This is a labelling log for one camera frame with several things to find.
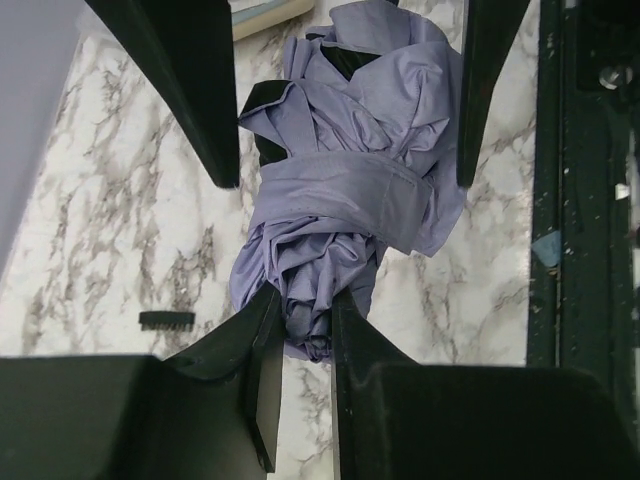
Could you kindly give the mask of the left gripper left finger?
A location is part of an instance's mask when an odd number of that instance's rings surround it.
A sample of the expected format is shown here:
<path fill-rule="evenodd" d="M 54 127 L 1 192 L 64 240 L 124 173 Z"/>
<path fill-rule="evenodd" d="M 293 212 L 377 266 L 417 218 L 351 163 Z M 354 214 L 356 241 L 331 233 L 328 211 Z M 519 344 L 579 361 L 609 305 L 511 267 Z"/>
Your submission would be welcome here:
<path fill-rule="evenodd" d="M 275 469 L 281 298 L 167 358 L 98 355 L 1 362 L 5 479 L 263 479 Z"/>

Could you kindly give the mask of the beige umbrella sleeve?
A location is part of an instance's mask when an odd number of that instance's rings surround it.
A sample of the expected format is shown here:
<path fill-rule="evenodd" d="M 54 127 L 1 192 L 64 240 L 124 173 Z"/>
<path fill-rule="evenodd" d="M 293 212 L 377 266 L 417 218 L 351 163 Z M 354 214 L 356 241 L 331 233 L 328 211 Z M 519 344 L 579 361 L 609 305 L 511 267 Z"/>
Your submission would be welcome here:
<path fill-rule="evenodd" d="M 230 0 L 233 41 L 303 15 L 315 3 L 315 0 Z"/>

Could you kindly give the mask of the black pin header strip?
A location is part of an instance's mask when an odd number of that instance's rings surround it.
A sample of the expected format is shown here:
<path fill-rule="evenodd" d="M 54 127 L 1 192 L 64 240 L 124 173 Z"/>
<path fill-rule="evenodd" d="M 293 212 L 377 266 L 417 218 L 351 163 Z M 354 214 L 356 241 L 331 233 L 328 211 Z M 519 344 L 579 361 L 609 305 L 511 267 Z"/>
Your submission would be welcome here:
<path fill-rule="evenodd" d="M 144 311 L 139 314 L 138 324 L 142 330 L 191 331 L 195 318 L 192 312 Z"/>

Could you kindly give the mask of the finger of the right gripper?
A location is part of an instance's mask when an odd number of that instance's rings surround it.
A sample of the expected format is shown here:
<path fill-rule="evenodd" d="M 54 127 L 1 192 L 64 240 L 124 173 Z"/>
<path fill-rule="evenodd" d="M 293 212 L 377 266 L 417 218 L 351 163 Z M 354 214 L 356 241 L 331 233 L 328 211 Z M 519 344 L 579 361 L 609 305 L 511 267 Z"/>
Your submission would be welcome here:
<path fill-rule="evenodd" d="M 240 152 L 229 3 L 90 0 L 87 5 L 167 103 L 213 183 L 237 188 Z"/>
<path fill-rule="evenodd" d="M 493 92 L 528 0 L 468 0 L 464 3 L 457 183 L 472 186 Z"/>

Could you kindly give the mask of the lavender umbrella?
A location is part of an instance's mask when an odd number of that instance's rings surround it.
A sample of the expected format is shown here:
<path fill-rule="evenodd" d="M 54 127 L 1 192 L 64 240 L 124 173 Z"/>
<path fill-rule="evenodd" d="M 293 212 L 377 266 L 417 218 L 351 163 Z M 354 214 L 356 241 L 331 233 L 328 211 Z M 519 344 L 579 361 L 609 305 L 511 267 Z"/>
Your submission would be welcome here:
<path fill-rule="evenodd" d="M 239 117 L 261 184 L 230 277 L 236 309 L 281 294 L 285 353 L 325 362 L 330 309 L 350 289 L 367 314 L 388 249 L 434 255 L 467 192 L 456 178 L 461 55 L 427 18 L 389 1 L 332 9 L 291 38 L 283 76 Z"/>

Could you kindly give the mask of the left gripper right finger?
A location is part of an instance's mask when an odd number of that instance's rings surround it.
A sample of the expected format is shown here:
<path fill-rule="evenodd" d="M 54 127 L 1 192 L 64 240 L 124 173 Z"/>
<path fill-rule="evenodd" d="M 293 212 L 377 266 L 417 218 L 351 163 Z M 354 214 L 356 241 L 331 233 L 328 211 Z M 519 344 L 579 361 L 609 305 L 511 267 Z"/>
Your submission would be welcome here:
<path fill-rule="evenodd" d="M 339 479 L 635 479 L 639 455 L 591 376 L 422 365 L 334 300 Z"/>

